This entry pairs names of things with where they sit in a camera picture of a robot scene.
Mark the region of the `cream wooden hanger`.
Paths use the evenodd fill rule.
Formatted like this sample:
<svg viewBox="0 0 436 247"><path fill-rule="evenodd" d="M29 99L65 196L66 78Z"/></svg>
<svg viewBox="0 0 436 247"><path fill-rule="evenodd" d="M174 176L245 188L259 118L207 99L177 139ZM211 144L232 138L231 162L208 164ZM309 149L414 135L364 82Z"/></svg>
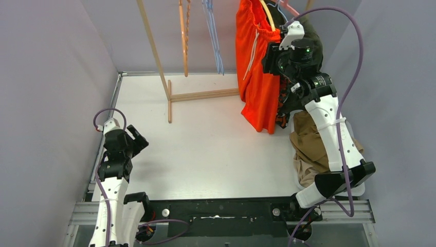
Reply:
<svg viewBox="0 0 436 247"><path fill-rule="evenodd" d="M266 16L267 16L267 19L268 19L269 25L270 25L270 27L271 27L271 30L272 30L272 31L276 31L276 27L275 27L275 24L274 24L274 20L273 20L273 17L272 17L272 15L271 15L271 12L270 12L270 10L269 10L267 4L265 3L264 0L259 0L259 2L260 2L260 4L262 5L262 8L263 8L263 10L264 10L264 12L265 12L265 14L266 14Z"/></svg>

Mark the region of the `red orange shorts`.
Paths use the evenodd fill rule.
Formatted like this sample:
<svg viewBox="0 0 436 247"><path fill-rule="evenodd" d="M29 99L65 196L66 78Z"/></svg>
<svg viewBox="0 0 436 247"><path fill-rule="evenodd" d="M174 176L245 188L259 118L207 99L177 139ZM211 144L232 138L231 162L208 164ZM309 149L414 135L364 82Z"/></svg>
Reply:
<svg viewBox="0 0 436 247"><path fill-rule="evenodd" d="M257 132L274 134L280 79L263 72L262 59L280 32L272 30L260 1L240 1L235 23L238 88L245 103L241 113Z"/></svg>

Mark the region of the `wooden clothes hanger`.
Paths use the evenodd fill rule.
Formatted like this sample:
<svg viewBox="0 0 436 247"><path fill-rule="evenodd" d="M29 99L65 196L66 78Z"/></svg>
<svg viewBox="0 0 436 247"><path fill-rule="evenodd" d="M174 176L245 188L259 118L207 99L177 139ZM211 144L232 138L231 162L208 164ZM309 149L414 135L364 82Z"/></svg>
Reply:
<svg viewBox="0 0 436 247"><path fill-rule="evenodd" d="M188 42L190 23L191 0L186 1L186 12L184 12L184 1L179 1L179 20L181 30L181 45L183 51L184 76L188 77Z"/></svg>

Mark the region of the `olive brown shorts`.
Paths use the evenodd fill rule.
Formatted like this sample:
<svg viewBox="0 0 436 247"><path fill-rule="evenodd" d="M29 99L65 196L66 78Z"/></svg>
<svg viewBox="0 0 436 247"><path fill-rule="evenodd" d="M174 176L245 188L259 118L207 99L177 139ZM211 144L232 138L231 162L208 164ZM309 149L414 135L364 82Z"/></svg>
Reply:
<svg viewBox="0 0 436 247"><path fill-rule="evenodd" d="M295 150L294 167L298 173L308 174L311 170L317 173L327 172L329 158L317 127L306 111L293 116L294 131L289 135Z"/></svg>

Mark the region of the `light blue wire hanger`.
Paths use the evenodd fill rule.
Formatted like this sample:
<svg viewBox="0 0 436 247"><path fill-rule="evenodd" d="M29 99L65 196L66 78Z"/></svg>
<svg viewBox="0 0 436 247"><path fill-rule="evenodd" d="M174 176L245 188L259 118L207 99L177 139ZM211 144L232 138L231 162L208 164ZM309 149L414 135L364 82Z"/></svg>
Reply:
<svg viewBox="0 0 436 247"><path fill-rule="evenodd" d="M212 30L212 21L211 21L211 17L210 17L210 10L209 10L209 1L205 1L202 0L202 8L203 8L203 12L205 14L205 18L206 18L206 24L208 27L208 32L209 32L209 37L211 40L211 45L212 45L212 51L213 51L213 55L214 55L214 60L215 60L215 65L216 65L216 70L217 73L220 73L220 68L219 68L219 63L218 63L218 58L217 58L217 54L216 54L216 49L215 49L215 38L214 38L214 34L213 34L213 30Z"/></svg>

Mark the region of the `beige shorts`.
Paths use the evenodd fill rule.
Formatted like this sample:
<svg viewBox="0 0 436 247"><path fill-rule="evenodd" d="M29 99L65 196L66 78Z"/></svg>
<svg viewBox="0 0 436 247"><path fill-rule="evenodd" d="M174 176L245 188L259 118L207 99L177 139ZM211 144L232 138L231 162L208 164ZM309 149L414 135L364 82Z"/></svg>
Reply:
<svg viewBox="0 0 436 247"><path fill-rule="evenodd" d="M319 136L301 137L292 133L289 137L295 150L293 166L298 182L304 188L314 182L315 175L330 170L325 146Z"/></svg>

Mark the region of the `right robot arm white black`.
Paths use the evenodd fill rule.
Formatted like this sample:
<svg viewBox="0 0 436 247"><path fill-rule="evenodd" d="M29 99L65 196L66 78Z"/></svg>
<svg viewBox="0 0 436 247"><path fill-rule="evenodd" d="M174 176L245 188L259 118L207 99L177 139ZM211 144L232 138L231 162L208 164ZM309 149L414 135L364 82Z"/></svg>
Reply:
<svg viewBox="0 0 436 247"><path fill-rule="evenodd" d="M296 39L284 47L270 42L262 59L263 72L288 79L287 111L304 110L314 121L326 150L329 168L315 175L314 182L294 194L290 215L301 220L310 207L347 189L359 187L376 168L364 160L354 144L346 120L338 109L337 91L331 77L322 73L314 61L315 44L309 39Z"/></svg>

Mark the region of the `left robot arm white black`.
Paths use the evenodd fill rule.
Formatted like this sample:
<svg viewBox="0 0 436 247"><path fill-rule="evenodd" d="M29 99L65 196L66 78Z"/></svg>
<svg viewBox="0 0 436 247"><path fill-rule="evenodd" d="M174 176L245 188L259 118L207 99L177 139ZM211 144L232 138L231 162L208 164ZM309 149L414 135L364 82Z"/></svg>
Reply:
<svg viewBox="0 0 436 247"><path fill-rule="evenodd" d="M127 193L132 159L148 146L133 125L117 126L104 133L102 162L97 170L101 191L97 221L89 246L133 246L140 220L152 213L145 192Z"/></svg>

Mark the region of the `dark green patterned shorts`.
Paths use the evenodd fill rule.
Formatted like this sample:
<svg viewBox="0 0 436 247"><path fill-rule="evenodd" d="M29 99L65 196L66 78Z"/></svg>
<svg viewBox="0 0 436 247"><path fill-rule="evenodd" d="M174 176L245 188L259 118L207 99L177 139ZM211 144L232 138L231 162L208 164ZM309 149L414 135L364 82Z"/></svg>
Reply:
<svg viewBox="0 0 436 247"><path fill-rule="evenodd" d="M272 1L266 1L266 3L268 9L271 12L271 16L274 21L274 24L276 26L278 26L279 24L284 24L285 23L284 15L280 14L279 10L275 8L275 3L273 3ZM320 49L321 51L321 57L318 59L320 60L319 66L321 66L323 61L323 54L322 54L323 46L320 41L320 37L316 32L315 28L313 27L313 25L310 23L309 18L307 16L302 17L299 21L303 25L305 30L304 37L308 39L312 39L315 42L315 44L319 46L318 49ZM279 111L283 107L283 104L285 103L285 98L288 94L288 91L286 90L288 83L289 83L288 79L286 79L283 76L280 76L280 94L278 98L279 103L278 103L278 112L276 114L276 124L282 129L285 129L288 126L288 122L290 118L290 113L279 113Z"/></svg>

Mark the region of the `pink plastic hanger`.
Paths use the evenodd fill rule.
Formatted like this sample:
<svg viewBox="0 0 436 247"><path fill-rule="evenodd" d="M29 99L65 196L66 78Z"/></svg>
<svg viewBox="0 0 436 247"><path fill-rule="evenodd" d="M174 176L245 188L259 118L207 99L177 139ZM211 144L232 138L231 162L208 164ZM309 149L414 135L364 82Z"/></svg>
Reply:
<svg viewBox="0 0 436 247"><path fill-rule="evenodd" d="M298 16L300 13L294 7L292 7L288 2L289 0L277 1L279 8L289 12L292 16Z"/></svg>

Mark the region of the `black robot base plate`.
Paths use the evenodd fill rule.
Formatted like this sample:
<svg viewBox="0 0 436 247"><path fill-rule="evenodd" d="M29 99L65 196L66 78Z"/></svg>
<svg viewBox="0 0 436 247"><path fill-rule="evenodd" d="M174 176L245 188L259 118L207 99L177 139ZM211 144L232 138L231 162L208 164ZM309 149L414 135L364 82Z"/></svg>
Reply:
<svg viewBox="0 0 436 247"><path fill-rule="evenodd" d="M151 244L156 220L168 226L166 238L251 237L266 235L308 240L312 223L322 221L320 207L300 208L293 197L151 200L136 241Z"/></svg>

